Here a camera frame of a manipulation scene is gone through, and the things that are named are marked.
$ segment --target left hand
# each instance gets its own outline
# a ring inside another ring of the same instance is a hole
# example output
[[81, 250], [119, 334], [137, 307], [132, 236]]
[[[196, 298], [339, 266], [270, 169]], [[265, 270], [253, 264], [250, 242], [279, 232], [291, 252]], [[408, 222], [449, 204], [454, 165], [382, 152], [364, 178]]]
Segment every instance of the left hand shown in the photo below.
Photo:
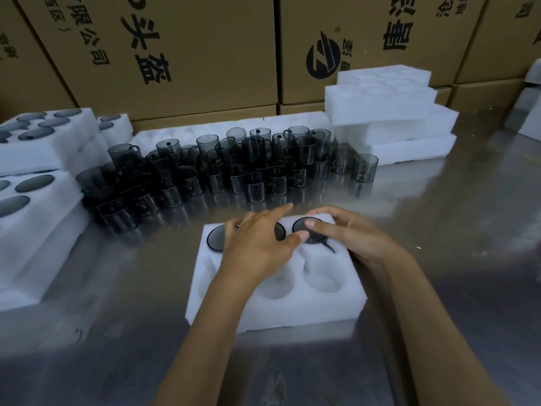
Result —
[[310, 236], [308, 231], [298, 231], [283, 241], [276, 240], [274, 226], [291, 208], [293, 204], [287, 204], [258, 214], [248, 212], [242, 219], [227, 221], [226, 243], [218, 274], [255, 289], [278, 273], [291, 259], [294, 249]]

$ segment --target metal table surface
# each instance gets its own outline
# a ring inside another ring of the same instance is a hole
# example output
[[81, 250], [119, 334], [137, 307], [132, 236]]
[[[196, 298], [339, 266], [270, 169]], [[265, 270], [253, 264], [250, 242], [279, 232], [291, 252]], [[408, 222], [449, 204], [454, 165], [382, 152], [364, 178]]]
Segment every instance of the metal table surface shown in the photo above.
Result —
[[[40, 305], [0, 314], [0, 404], [148, 404], [188, 330], [202, 225], [294, 202], [372, 218], [420, 262], [515, 405], [541, 398], [541, 143], [461, 115], [445, 159], [379, 167], [374, 183], [311, 181], [261, 204], [210, 194], [122, 236], [91, 225]], [[356, 322], [239, 335], [220, 404], [391, 405], [378, 336]]]

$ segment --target right hand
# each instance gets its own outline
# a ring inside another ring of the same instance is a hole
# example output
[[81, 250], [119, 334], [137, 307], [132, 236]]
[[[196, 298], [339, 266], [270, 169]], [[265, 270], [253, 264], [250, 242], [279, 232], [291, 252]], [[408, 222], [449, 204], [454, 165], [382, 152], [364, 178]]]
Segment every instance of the right hand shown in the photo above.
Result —
[[383, 264], [390, 257], [408, 255], [389, 235], [357, 212], [334, 205], [326, 205], [307, 212], [306, 215], [328, 213], [336, 225], [316, 219], [307, 219], [305, 225], [323, 235], [342, 242], [357, 259], [368, 267]]

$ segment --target hand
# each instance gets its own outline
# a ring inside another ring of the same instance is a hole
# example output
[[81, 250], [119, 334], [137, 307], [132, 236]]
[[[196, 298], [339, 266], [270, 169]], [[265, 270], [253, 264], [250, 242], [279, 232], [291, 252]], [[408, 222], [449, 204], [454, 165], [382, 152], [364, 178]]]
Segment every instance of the hand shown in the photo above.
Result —
[[283, 241], [276, 240], [274, 226], [291, 208], [293, 204], [287, 204], [259, 214], [248, 212], [242, 219], [227, 221], [226, 243], [218, 273], [231, 276], [253, 289], [278, 273], [291, 259], [294, 249], [310, 236], [308, 231], [298, 231]]
[[393, 255], [407, 254], [394, 239], [357, 212], [327, 205], [313, 209], [306, 215], [323, 213], [330, 214], [336, 225], [315, 219], [307, 219], [305, 225], [320, 234], [342, 242], [366, 266], [381, 265]]

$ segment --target company logo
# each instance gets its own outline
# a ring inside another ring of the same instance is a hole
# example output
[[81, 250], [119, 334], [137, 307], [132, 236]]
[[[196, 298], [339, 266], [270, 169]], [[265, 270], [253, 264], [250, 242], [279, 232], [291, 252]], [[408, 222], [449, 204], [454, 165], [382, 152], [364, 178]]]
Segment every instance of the company logo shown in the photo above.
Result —
[[306, 55], [306, 68], [312, 77], [322, 80], [330, 77], [340, 67], [341, 52], [335, 40], [327, 38], [323, 31], [319, 33], [321, 39], [310, 47]]

